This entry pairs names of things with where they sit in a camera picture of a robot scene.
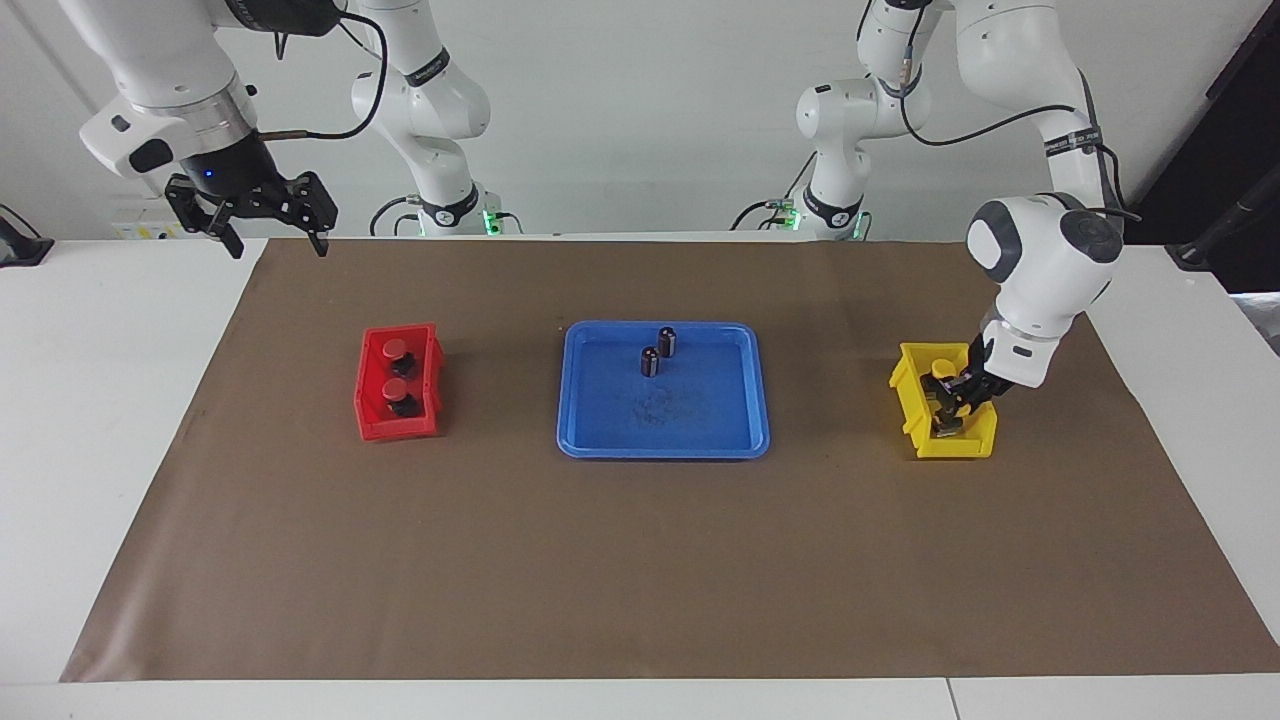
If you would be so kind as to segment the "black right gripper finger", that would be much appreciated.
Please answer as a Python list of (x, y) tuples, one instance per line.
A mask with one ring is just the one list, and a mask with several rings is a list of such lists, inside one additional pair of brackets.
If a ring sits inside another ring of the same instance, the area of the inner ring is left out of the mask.
[(232, 224), (236, 218), (234, 210), (232, 204), (220, 204), (215, 210), (204, 215), (201, 231), (218, 241), (233, 259), (239, 260), (243, 258), (244, 245)]
[(334, 229), (338, 206), (321, 178), (305, 172), (288, 182), (291, 224), (302, 229), (319, 258), (329, 252), (328, 234)]

